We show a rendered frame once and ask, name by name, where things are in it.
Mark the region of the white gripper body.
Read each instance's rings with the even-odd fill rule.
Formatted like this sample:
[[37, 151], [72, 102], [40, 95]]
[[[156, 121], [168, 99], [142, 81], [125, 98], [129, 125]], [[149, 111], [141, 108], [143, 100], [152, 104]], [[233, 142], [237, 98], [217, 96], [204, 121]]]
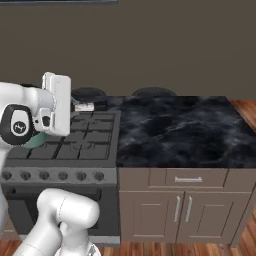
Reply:
[[68, 136], [70, 133], [71, 79], [68, 76], [46, 72], [43, 75], [43, 88], [51, 92], [54, 109], [50, 115], [47, 134]]

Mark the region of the grey stove with black grates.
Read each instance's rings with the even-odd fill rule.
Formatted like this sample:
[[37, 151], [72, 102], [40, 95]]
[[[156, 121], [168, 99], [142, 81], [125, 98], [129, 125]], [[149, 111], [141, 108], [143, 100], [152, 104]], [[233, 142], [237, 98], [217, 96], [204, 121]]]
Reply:
[[[118, 111], [103, 111], [83, 113], [74, 116], [71, 120], [70, 135], [64, 138], [49, 136], [45, 143], [34, 149], [17, 147], [10, 151], [4, 171], [9, 171], [12, 177], [4, 180], [3, 185], [33, 185], [38, 184], [51, 188], [51, 185], [114, 185], [118, 181], [116, 168], [117, 142], [119, 134], [120, 113]], [[31, 174], [29, 180], [23, 180], [22, 171]], [[41, 171], [47, 171], [49, 178], [42, 180]], [[68, 178], [60, 180], [58, 174], [66, 172]], [[84, 172], [87, 177], [80, 181], [76, 174]], [[97, 181], [96, 172], [102, 172], [104, 179]], [[6, 239], [21, 239], [27, 235], [19, 235], [12, 223], [10, 214], [4, 231]], [[92, 236], [92, 242], [100, 246], [117, 246], [119, 236]]]

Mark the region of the taupe cabinet door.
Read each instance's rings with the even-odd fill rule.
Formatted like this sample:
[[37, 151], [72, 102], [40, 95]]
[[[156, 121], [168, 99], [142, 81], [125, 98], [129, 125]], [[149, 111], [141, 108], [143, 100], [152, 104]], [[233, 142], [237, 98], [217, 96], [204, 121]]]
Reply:
[[179, 216], [174, 222], [176, 197], [182, 192], [119, 193], [121, 240], [128, 242], [174, 242]]
[[[189, 196], [193, 203], [189, 221], [185, 222]], [[249, 198], [249, 193], [187, 192], [177, 242], [230, 244]]]

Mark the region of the small white flat object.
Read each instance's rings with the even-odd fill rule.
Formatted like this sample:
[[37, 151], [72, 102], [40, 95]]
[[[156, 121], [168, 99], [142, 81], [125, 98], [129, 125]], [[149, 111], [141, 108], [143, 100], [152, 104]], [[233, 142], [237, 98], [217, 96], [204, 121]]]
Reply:
[[73, 106], [75, 112], [93, 112], [95, 110], [93, 102], [74, 103]]

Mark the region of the teal round pot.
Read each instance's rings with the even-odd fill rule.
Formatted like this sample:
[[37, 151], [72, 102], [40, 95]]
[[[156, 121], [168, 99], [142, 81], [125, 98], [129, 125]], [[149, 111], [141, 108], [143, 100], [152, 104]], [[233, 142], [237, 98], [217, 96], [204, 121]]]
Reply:
[[23, 145], [24, 148], [33, 149], [42, 146], [47, 139], [47, 134], [44, 132], [39, 132], [33, 136], [26, 144]]

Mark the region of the dark oven door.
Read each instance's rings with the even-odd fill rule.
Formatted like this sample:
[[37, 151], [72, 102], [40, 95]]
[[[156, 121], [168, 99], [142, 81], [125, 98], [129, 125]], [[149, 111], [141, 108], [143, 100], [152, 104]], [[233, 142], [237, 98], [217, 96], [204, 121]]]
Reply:
[[[92, 236], [119, 236], [119, 212], [117, 187], [114, 185], [51, 185], [51, 188], [59, 188], [68, 192], [82, 195], [85, 191], [100, 189], [102, 191], [101, 199], [96, 201], [100, 206], [100, 217], [97, 223], [89, 229]], [[6, 194], [11, 189], [19, 191], [38, 191], [46, 189], [46, 186], [38, 184], [33, 185], [3, 185], [3, 193]], [[36, 202], [37, 199], [28, 200], [8, 200], [9, 214], [12, 223], [19, 235], [27, 235], [38, 218]]]

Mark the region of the taupe drawer front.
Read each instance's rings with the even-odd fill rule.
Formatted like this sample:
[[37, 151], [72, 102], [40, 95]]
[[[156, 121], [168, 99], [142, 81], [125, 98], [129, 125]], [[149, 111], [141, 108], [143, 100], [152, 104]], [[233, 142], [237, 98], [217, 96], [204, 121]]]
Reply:
[[[165, 185], [175, 187], [203, 187], [203, 188], [215, 188], [222, 187], [227, 174], [226, 169], [195, 169], [195, 168], [178, 168], [166, 170]], [[179, 178], [197, 178], [201, 177], [203, 182], [201, 183], [175, 183], [175, 176]]]

